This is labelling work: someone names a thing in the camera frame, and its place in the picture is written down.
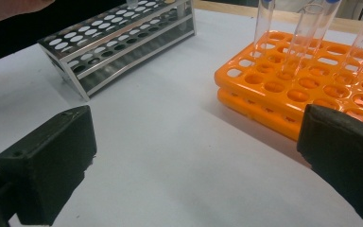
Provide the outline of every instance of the white table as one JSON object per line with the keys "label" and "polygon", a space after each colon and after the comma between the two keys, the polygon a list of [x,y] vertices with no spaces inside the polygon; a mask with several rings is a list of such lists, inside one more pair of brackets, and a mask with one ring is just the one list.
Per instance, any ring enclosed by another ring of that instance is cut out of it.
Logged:
{"label": "white table", "polygon": [[[92,108],[98,154],[54,226],[363,226],[295,142],[217,101],[214,72],[252,41],[255,19],[196,18],[197,36],[89,103],[37,45],[0,60],[0,152],[61,111]],[[326,39],[350,44],[354,35]]]}

